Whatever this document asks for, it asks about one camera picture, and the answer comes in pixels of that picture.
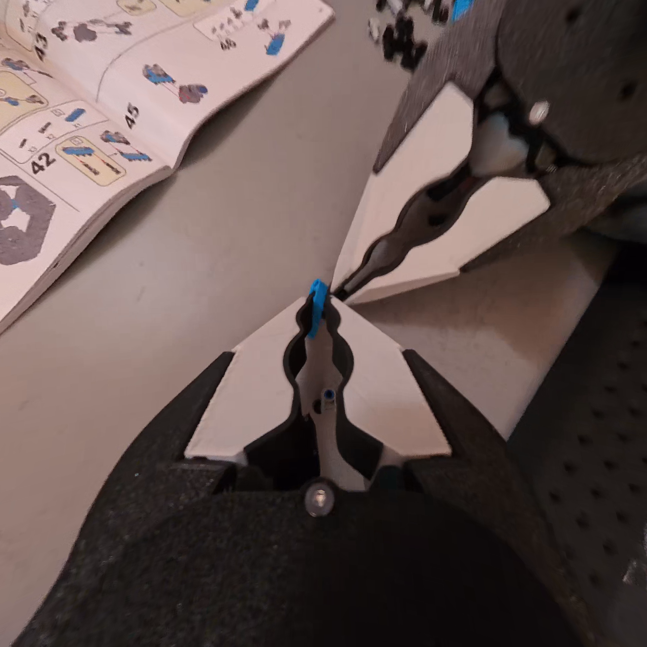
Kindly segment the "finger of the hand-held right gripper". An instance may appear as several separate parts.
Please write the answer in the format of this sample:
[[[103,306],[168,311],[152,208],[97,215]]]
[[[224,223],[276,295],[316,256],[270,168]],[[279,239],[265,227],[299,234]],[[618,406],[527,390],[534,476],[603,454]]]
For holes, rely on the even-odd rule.
[[[377,301],[455,278],[466,263],[545,213],[550,205],[538,181],[494,177],[468,199],[447,232],[412,248],[395,269],[368,281],[346,303]]]
[[[372,172],[336,262],[331,289],[349,294],[365,276],[389,264],[400,213],[420,190],[450,176],[472,145],[473,100],[453,82],[423,111],[381,170]]]

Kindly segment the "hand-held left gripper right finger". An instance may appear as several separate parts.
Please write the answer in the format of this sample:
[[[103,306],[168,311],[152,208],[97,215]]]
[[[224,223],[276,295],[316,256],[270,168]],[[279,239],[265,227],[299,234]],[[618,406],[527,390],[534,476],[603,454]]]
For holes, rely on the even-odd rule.
[[[405,350],[351,307],[326,303],[336,391],[335,444],[364,481],[385,466],[450,457],[451,445],[405,357]]]

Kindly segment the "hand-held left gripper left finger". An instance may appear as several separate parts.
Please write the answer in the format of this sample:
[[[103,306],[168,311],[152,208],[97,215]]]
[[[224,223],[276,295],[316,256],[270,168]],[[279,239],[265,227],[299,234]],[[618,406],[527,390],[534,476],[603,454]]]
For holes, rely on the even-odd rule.
[[[185,459],[256,468],[277,490],[320,475],[316,426],[297,382],[312,311],[313,297],[299,298],[231,351]]]

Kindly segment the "light blue short beam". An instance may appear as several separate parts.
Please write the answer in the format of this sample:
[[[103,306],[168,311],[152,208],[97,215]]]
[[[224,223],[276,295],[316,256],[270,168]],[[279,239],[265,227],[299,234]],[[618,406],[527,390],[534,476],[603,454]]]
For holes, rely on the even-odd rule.
[[[324,317],[324,309],[328,298],[328,285],[321,279],[312,282],[309,289],[309,298],[311,298],[311,327],[308,332],[308,338],[314,339],[318,333],[321,319]]]

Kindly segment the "pile of building brick pieces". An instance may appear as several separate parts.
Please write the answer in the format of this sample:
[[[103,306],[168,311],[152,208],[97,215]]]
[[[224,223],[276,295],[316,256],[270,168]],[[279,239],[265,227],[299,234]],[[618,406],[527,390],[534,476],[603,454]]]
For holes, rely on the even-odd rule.
[[[378,13],[390,12],[393,21],[382,26],[377,17],[368,19],[370,40],[381,47],[385,61],[399,60],[402,69],[413,72],[428,50],[428,42],[415,37],[412,6],[430,18],[433,26],[445,27],[462,18],[474,1],[376,1]]]

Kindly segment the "grey desk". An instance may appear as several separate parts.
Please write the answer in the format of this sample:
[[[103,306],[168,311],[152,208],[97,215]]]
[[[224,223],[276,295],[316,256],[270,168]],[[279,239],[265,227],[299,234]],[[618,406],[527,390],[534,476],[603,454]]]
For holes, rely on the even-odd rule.
[[[409,75],[373,1],[216,115],[1,336],[1,645],[134,438],[221,352],[330,281]],[[617,251],[589,232],[358,312],[508,437]]]

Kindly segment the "black perforated panel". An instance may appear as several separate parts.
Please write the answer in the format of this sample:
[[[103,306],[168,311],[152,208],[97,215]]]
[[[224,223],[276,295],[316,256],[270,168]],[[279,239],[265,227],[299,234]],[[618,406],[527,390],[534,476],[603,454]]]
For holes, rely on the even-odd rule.
[[[620,254],[509,448],[609,646],[646,645],[646,257]]]

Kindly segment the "instruction booklet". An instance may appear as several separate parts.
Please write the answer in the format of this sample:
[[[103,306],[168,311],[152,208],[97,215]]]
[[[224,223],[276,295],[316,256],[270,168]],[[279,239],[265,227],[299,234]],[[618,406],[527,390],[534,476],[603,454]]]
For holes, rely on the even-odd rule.
[[[334,16],[325,1],[2,1],[1,332]]]

